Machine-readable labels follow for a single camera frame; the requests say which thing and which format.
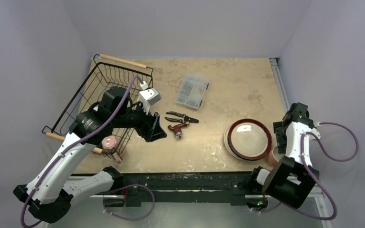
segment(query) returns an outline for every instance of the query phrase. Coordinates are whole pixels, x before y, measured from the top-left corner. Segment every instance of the pliers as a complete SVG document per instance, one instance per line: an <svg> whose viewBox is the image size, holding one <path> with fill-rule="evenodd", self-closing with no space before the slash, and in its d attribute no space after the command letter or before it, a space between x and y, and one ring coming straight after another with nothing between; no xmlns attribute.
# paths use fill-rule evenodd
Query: pliers
<svg viewBox="0 0 365 228"><path fill-rule="evenodd" d="M187 116L186 114L181 114L181 113L173 112L173 111L166 112L166 114L175 115L175 116L184 118L184 119L177 119L177 118L165 117L165 119L170 121L170 122L178 122L178 123L190 122L190 123L193 123L193 124L199 123L199 120L191 118L191 117Z"/></svg>

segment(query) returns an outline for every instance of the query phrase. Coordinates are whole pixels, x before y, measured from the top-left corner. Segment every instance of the wooden table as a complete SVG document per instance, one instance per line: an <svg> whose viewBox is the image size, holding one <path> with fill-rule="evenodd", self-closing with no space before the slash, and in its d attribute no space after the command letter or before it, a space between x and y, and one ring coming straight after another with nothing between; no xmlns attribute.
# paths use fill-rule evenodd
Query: wooden table
<svg viewBox="0 0 365 228"><path fill-rule="evenodd" d="M284 109L275 79L266 58L215 59L139 59L132 60L154 68L154 87L162 99L151 106L161 115L161 126L168 137L147 143L135 132L126 146L123 163L91 153L75 173L97 173L107 166L120 172L199 172L251 171L266 164L240 161L225 148L223 134L234 121L256 119L265 124L276 145L272 123L282 119ZM210 79L203 103L194 111L174 102L177 90L187 73ZM184 138L175 139L164 119L167 111L185 113L200 120L183 129Z"/></svg>

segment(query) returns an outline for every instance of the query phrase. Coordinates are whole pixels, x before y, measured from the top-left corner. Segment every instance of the plate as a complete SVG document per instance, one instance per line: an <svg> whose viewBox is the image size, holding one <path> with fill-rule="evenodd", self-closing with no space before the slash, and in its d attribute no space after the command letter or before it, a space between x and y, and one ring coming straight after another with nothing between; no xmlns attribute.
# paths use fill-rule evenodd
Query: plate
<svg viewBox="0 0 365 228"><path fill-rule="evenodd" d="M269 130L253 119L241 119L232 123L226 129L224 141L234 157L247 161L265 157L272 146Z"/></svg>
<svg viewBox="0 0 365 228"><path fill-rule="evenodd" d="M224 132L224 136L223 136L223 139L224 139L224 146L226 147L226 149L227 149L227 151L229 152L229 153L231 153L235 158L237 158L237 159L240 159L240 160L244 160L244 159L242 159L242 158L240 158L239 156L237 156L232 150L231 150L231 148L230 148L230 146L229 146L229 142L228 142L228 140L227 140L227 135L228 135L228 133L229 133L229 129L230 129L230 127L232 126L233 124L230 124L230 126L228 126L227 127L227 129L226 129L226 131Z"/></svg>

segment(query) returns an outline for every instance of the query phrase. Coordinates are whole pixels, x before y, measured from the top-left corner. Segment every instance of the plastic storage box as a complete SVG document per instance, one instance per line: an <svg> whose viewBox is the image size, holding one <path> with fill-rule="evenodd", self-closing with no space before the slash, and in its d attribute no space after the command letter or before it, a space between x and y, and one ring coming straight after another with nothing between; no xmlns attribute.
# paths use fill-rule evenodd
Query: plastic storage box
<svg viewBox="0 0 365 228"><path fill-rule="evenodd" d="M209 79L200 75L187 74L178 90L175 101L179 104L198 110L202 104L203 95L209 86Z"/></svg>

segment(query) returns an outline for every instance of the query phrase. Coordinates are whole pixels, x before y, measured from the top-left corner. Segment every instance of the white wall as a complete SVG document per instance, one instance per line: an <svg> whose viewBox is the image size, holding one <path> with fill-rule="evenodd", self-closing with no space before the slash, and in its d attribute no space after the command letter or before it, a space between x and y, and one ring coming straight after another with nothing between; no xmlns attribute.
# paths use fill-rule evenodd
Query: white wall
<svg viewBox="0 0 365 228"><path fill-rule="evenodd" d="M365 227L365 0L314 0L279 66L290 102L309 105L314 120L345 124L359 137L360 156L349 164L329 161L315 146L311 156L338 202L334 224ZM333 156L351 155L349 134L322 133Z"/></svg>
<svg viewBox="0 0 365 228"><path fill-rule="evenodd" d="M278 57L311 0L63 0L89 53Z"/></svg>
<svg viewBox="0 0 365 228"><path fill-rule="evenodd" d="M86 77L88 62L60 0L0 0L0 227L21 226L12 191L58 148L40 131Z"/></svg>

